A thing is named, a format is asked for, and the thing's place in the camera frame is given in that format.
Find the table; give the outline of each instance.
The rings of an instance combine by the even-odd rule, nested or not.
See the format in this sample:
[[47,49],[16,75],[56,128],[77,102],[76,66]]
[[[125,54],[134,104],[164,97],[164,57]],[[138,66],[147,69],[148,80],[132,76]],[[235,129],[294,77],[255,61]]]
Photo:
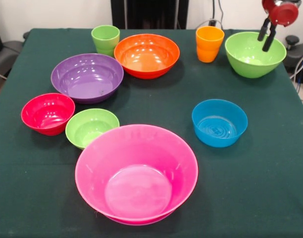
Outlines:
[[[303,106],[283,65],[260,79],[230,67],[222,46],[214,63],[197,60],[194,30],[149,30],[181,50],[163,77],[125,74],[117,93],[76,112],[104,108],[121,125],[147,123],[178,134],[193,149],[199,180],[191,197],[165,220],[143,227],[110,221],[79,195],[81,151],[64,133],[49,137],[26,127],[20,112],[31,98],[55,92],[52,69],[63,59],[95,52],[90,29],[33,29],[0,95],[0,237],[60,238],[302,238]],[[122,30],[121,38],[146,30]],[[226,30],[225,38],[235,33]],[[242,107],[249,126],[231,147],[195,136],[191,112],[220,98]]]

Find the red robot arm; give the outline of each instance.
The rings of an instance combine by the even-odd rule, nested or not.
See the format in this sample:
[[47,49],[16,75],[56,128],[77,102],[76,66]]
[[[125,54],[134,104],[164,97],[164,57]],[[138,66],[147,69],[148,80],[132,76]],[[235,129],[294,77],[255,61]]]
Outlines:
[[268,14],[265,19],[263,26],[260,29],[258,40],[263,41],[268,24],[270,26],[270,35],[267,37],[265,44],[262,48],[263,51],[267,52],[273,42],[276,35],[277,25],[289,26],[294,23],[299,14],[299,6],[301,0],[262,0],[262,6]]

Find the green bowl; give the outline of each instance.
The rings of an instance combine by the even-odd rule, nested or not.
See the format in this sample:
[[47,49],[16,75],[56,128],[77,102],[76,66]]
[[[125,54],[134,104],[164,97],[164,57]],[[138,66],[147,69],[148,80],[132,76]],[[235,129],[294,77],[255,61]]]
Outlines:
[[274,39],[268,52],[262,47],[267,39],[262,42],[257,40],[257,32],[240,32],[231,35],[225,42],[227,59],[232,68],[239,75],[246,78],[259,78],[274,70],[286,57],[285,46]]
[[104,132],[119,127],[116,115],[104,109],[87,109],[74,115],[66,126],[68,140],[79,149],[84,149]]

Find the orange bowl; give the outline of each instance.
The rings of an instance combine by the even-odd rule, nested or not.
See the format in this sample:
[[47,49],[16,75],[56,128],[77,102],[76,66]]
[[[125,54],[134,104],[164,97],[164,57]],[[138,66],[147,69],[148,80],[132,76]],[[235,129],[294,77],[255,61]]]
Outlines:
[[158,78],[177,62],[179,47],[172,40],[155,34],[138,34],[120,41],[115,59],[130,75],[141,79]]

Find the bowl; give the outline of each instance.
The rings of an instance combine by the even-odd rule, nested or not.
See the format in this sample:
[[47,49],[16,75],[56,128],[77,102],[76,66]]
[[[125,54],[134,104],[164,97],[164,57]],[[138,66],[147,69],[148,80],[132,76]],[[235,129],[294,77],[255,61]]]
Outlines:
[[51,73],[51,83],[76,103],[94,104],[109,98],[121,84],[122,66],[102,54],[81,54],[60,62]]
[[74,110],[71,98],[60,93],[46,93],[27,102],[21,118],[24,124],[41,134],[58,135],[64,131]]
[[245,132],[248,118],[236,104],[220,99],[210,99],[196,105],[192,111],[196,136],[212,147],[234,144]]
[[129,36],[118,43],[114,56],[130,75],[141,79],[158,78],[177,62],[179,47],[155,34]]
[[83,150],[95,138],[119,126],[120,122],[112,112],[99,108],[87,109],[69,120],[66,136],[74,146]]
[[275,69],[286,57],[285,46],[274,39],[268,52],[262,50],[257,32],[240,32],[231,35],[225,42],[227,59],[239,75],[246,78],[262,77]]
[[134,124],[112,129],[81,153],[75,180],[96,211],[128,225],[165,218],[191,195],[198,164],[189,145],[173,132]]

